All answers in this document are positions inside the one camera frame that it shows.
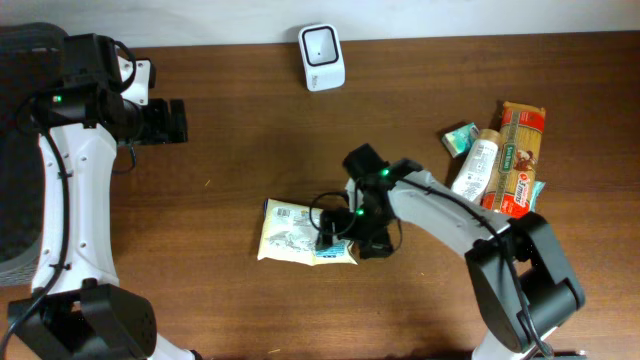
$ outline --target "red label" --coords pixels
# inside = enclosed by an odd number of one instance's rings
[[[482,199],[482,206],[489,210],[493,210],[495,197],[495,193],[486,194]],[[500,205],[500,212],[519,219],[529,212],[529,203],[525,202],[524,206],[520,206],[515,202],[513,195],[505,194],[502,199],[502,204]]]
[[[511,123],[512,115],[513,110],[511,109],[504,112],[504,115],[502,115],[502,126]],[[540,132],[544,132],[544,117],[537,112],[520,111],[520,121],[518,122],[518,125],[527,126]]]

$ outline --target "white food package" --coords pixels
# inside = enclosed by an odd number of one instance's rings
[[[320,222],[322,210],[313,209]],[[352,241],[338,240],[327,250],[316,252],[318,230],[309,222],[309,207],[269,199],[266,202],[258,260],[271,258],[310,266],[358,263],[351,255]]]

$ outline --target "black bracket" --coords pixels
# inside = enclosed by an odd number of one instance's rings
[[[31,302],[11,302],[9,322]],[[16,335],[44,360],[124,360],[150,357],[157,330],[149,301],[117,286],[96,285],[90,279],[80,290],[47,296]]]
[[[519,281],[535,328],[542,336],[584,306],[584,290],[542,216],[528,213],[509,223],[511,227],[501,237],[513,249],[515,260],[531,261],[531,268],[520,275]],[[511,351],[527,350],[533,337],[497,240],[478,241],[465,259],[480,314],[489,330]]]

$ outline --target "white wall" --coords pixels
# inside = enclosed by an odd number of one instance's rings
[[[640,30],[640,0],[0,0],[0,24],[30,21],[131,47],[245,44],[317,22],[342,40]]]

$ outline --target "product label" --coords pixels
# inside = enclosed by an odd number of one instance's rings
[[[518,183],[516,184],[516,193],[514,201],[521,207],[527,205],[527,196],[529,195],[529,176],[526,173],[518,175]]]
[[[511,165],[513,164],[513,154],[516,151],[516,146],[514,144],[504,144],[502,148],[502,163],[500,166],[500,172],[508,173],[511,170]]]
[[[484,199],[482,200],[482,206],[487,209],[494,209],[495,211],[500,211],[503,214],[513,216],[516,219],[523,217],[526,213],[529,212],[529,203],[526,202],[526,197],[524,206],[516,203],[515,198],[512,194],[505,193],[502,196],[502,202],[500,204],[495,204],[496,194],[486,194]]]
[[[460,174],[453,182],[451,190],[462,195],[465,199],[479,204],[479,198],[489,183],[497,151],[498,146],[494,143],[476,140]]]

